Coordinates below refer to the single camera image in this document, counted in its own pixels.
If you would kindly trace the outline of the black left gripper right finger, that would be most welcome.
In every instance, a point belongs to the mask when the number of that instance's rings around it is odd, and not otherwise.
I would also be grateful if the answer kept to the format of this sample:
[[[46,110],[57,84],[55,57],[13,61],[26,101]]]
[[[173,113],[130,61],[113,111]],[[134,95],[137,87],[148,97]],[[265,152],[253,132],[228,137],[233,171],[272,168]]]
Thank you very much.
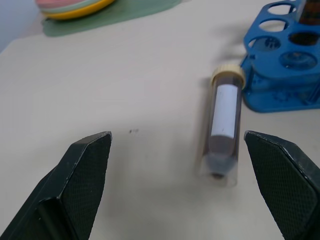
[[[320,240],[320,168],[293,142],[246,131],[259,191],[285,240]]]

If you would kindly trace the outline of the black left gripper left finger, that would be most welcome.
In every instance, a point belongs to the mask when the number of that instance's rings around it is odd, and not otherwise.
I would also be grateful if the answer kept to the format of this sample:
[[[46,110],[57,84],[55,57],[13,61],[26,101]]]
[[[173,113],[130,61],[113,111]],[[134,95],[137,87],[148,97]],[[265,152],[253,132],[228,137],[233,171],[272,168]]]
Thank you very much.
[[[111,143],[111,132],[104,131],[71,144],[0,240],[89,240],[105,187]]]

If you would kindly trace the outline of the yellow-capped centrifuge tube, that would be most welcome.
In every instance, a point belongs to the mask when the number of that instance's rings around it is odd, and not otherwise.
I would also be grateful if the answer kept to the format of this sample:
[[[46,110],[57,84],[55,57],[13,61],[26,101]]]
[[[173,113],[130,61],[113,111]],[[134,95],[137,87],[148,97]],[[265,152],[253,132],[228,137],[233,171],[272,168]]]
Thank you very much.
[[[233,187],[238,181],[245,83],[244,70],[238,64],[226,64],[213,72],[208,86],[196,170],[221,187]]]

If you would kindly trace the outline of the blue tube rack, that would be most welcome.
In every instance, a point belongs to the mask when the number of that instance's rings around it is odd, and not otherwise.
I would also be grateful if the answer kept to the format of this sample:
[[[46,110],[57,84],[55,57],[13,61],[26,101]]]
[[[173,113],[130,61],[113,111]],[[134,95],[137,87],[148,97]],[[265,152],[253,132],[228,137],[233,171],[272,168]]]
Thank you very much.
[[[300,2],[265,5],[243,39],[243,100],[255,112],[320,109],[320,25],[297,22]]]

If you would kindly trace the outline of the green placemat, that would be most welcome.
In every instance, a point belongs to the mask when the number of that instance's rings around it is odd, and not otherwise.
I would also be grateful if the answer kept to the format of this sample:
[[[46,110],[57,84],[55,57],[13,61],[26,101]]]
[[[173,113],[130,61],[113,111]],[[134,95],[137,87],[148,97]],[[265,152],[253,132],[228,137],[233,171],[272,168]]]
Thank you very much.
[[[146,17],[169,10],[182,0],[115,0],[109,6],[88,16],[70,19],[45,19],[43,33],[48,37],[61,37],[99,27]]]

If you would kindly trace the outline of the stack of coloured plates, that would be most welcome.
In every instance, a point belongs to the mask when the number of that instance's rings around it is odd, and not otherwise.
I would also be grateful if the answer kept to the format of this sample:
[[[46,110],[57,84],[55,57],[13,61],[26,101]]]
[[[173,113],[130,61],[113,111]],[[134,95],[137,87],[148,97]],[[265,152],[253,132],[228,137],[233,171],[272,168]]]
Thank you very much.
[[[40,12],[48,17],[49,19],[53,19],[53,20],[71,20],[71,19],[76,19],[76,18],[81,18],[81,17],[85,17],[91,14],[94,14],[108,6],[110,6],[111,4],[113,4],[116,0],[100,0],[97,3],[94,3],[92,5],[89,6],[85,6],[76,10],[71,10],[71,11],[67,11],[67,12],[60,12],[60,13],[48,13],[48,12],[42,12],[40,10]]]

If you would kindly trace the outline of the light green plate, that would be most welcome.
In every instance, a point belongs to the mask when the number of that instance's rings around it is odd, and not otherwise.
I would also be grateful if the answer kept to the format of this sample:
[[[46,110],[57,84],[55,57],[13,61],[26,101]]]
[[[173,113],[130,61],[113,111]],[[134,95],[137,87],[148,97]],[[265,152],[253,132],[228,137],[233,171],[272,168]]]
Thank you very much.
[[[77,10],[83,7],[87,7],[90,5],[93,5],[100,0],[84,0],[82,2],[73,4],[73,5],[68,5],[64,7],[57,7],[57,8],[39,8],[42,12],[44,13],[64,13],[72,10]]]

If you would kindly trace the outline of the pink plate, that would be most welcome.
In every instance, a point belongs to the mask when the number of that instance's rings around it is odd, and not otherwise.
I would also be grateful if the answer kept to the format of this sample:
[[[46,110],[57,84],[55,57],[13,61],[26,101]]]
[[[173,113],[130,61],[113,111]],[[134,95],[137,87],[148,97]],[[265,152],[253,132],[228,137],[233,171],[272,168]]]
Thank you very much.
[[[51,9],[74,5],[84,0],[34,0],[40,9]]]

